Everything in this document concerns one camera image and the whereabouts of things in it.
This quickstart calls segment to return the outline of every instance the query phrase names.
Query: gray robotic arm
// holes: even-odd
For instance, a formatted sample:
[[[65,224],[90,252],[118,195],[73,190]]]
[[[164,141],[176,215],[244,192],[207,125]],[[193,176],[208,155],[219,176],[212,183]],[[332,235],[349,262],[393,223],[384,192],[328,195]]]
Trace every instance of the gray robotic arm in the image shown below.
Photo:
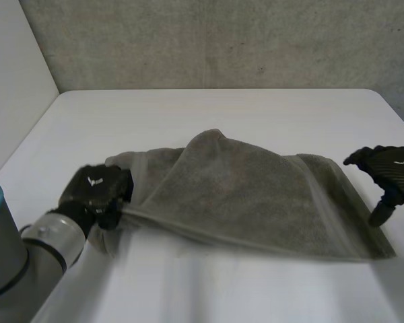
[[[114,229],[130,201],[129,170],[86,166],[67,185],[59,207],[21,234],[0,188],[0,323],[29,322],[78,259],[92,226]]]

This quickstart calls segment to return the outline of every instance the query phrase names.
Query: gray towel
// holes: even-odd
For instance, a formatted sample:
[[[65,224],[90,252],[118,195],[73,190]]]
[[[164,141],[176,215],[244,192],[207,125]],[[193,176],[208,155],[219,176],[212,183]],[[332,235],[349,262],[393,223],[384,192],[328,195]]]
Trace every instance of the gray towel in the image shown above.
[[[280,156],[219,130],[185,148],[110,157],[130,168],[135,189],[115,231],[90,241],[114,254],[120,229],[150,225],[209,244],[293,257],[363,260],[395,252],[341,168],[317,155]]]

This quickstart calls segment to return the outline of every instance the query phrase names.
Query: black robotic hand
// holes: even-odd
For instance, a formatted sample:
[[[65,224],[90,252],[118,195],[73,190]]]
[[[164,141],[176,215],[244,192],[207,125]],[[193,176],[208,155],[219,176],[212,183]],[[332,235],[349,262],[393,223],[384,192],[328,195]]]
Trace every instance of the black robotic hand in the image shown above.
[[[86,235],[97,223],[102,229],[115,229],[121,218],[121,205],[130,202],[133,179],[130,170],[118,166],[84,166],[68,183],[55,213],[64,214]]]
[[[384,190],[381,201],[369,219],[372,227],[388,220],[397,205],[404,204],[404,147],[364,147],[345,159],[344,165],[357,165]]]

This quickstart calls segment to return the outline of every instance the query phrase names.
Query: white wall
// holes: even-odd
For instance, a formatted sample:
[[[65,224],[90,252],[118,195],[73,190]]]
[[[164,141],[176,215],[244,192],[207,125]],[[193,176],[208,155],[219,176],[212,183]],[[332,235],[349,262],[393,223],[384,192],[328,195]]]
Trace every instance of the white wall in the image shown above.
[[[18,0],[0,0],[0,167],[59,95]]]

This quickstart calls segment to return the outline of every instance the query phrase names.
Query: tabletop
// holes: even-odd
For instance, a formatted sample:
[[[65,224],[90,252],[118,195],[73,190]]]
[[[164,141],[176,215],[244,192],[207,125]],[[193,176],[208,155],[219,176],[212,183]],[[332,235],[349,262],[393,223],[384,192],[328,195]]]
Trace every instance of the tabletop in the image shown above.
[[[370,207],[382,194],[351,152],[404,145],[404,122],[366,89],[174,89],[61,94],[0,171],[18,227],[56,207],[85,164],[124,151],[225,136],[282,155],[336,161]],[[89,244],[34,322],[404,322],[404,206],[383,230],[398,257],[323,262],[125,234],[111,258]]]

